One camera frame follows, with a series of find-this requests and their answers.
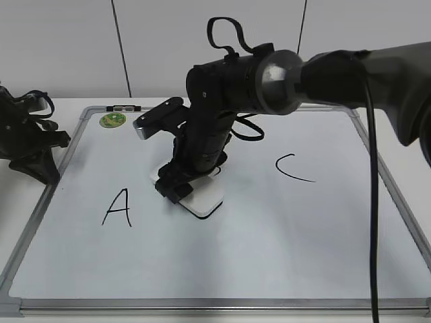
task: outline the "strap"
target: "strap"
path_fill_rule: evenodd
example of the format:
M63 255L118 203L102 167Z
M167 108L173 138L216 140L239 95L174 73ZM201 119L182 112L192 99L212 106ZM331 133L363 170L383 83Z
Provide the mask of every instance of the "strap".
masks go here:
M213 17L210 20L208 20L208 25L207 25L207 37L208 37L208 41L211 44L211 46L213 46L216 49L225 49L228 51L228 55L235 55L235 50L231 47L231 46L218 46L215 44L214 42L214 38L213 38L213 27L214 27L214 22L216 22L217 20L227 20L228 22L231 22L236 30L236 36L238 38L238 41L242 47L242 49L244 49L246 52L249 52L250 54L253 54L253 49L251 47L249 47L244 39L244 32L242 31L242 27L240 25L239 22L237 22L235 19L232 19L230 17Z

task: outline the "black strap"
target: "black strap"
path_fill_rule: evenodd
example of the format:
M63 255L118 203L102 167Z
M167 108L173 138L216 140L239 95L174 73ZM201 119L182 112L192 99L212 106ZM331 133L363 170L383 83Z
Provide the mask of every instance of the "black strap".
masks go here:
M231 129L230 131L232 132L232 134L241 140L245 140L245 141L260 141L265 137L265 131L263 131L263 129L261 127L259 127L258 125L254 124L253 122L251 122L250 120L247 120L247 118L251 117L251 116L255 116L256 114L245 114L244 116L237 116L235 121L239 122L241 124L243 124L244 126L247 126L251 129L253 129L254 131L256 131L257 133L259 133L258 136L246 136L246 135L241 135L240 133L237 133L234 129Z
M24 96L27 96L29 94L34 94L38 98L43 98L46 101L46 103L48 103L49 108L51 109L51 112L49 112L48 114L31 114L30 116L32 118L48 119L48 118L53 116L54 111L55 111L54 102L51 100L51 98L48 96L48 94L46 92L42 92L42 91L39 91L37 89L34 89L34 90L28 92L27 94L25 94Z
M211 44L211 46L213 46L216 49L225 49L228 51L229 55L235 55L235 50L231 47L231 46L218 46L215 44L214 42L214 38L213 38L213 27L214 27L214 22L216 22L217 20L227 20L228 22L231 22L236 30L236 36L238 38L238 41L242 47L242 49L244 49L246 52L249 52L250 54L253 54L253 49L251 47L249 47L244 39L244 32L242 31L242 27L240 25L239 22L237 22L235 19L232 19L230 17L213 17L210 20L208 20L208 25L207 25L207 36L208 36L208 41Z

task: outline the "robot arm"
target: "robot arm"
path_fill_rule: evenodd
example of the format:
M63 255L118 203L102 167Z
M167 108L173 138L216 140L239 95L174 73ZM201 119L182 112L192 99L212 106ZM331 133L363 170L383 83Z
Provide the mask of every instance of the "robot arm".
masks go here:
M240 57L230 46L217 46L212 37L216 20L232 22L240 45L251 55ZM190 181L225 162L223 149L238 113L286 115L303 102L357 108L366 101L364 78L374 107L386 112L398 140L409 145L419 137L431 165L431 42L374 51L337 50L304 63L290 50L274 50L271 43L250 48L240 24L231 18L211 18L207 35L214 48L228 54L189 71L190 108L172 98L134 124L146 139L159 130L176 136L172 161L159 170L156 183L173 203L192 191Z
M50 113L30 114L44 110L46 103ZM56 131L57 123L47 120L53 112L54 104L45 92L34 90L14 98L0 86L0 159L10 160L9 168L43 184L55 184L60 178L51 148L70 142L65 131Z

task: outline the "black marker writing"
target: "black marker writing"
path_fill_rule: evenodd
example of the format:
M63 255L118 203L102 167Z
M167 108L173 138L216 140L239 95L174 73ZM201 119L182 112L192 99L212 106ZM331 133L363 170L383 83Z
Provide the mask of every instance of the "black marker writing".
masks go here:
M115 201L120 197L121 193L123 193L123 192L126 192L126 207L124 209L112 210L111 208L115 204ZM105 220L108 217L109 213L120 212L120 211L126 212L127 223L129 224L129 227L132 227L132 224L130 223L130 219L129 219L129 191L127 190L127 188L122 189L120 191L120 193L117 194L117 196L115 197L115 199L113 200L113 202L109 206L109 209L107 210L107 212L105 214L105 217L103 218L102 225L105 223Z
M289 156L295 156L295 154L294 154L294 153L288 153L287 155L281 156L281 157L280 157L279 159L277 159L277 161L275 162L275 168L277 168L277 170L278 170L280 173L282 173L282 174L284 174L284 175L286 175L286 176L289 176L290 178L294 178L295 180L303 180L304 182L315 183L315 181L314 181L314 180L305 180L305 179L303 179L303 178L299 178L299 177L296 177L296 176L292 176L292 175L289 175L288 173L286 173L285 171L283 171L283 170L281 170L281 169L280 169L280 167L278 166L278 163L279 163L281 160L283 160L284 158L287 158L287 157L289 157Z

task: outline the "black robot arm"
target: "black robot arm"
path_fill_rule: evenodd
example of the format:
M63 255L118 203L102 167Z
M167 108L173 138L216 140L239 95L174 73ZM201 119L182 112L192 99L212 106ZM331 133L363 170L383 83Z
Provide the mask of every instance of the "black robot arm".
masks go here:
M234 24L249 56L240 57L232 47L214 43L216 20ZM231 18L211 18L207 33L210 44L227 55L189 71L190 108L172 98L135 121L141 135L165 130L176 137L172 161L160 169L156 183L172 202L192 191L190 181L226 161L223 149L238 113L285 115L303 102L365 106L365 79L374 107L387 113L398 140L409 145L419 137L431 165L431 42L372 51L337 50L304 63L290 50L274 50L271 43L249 47L240 24Z

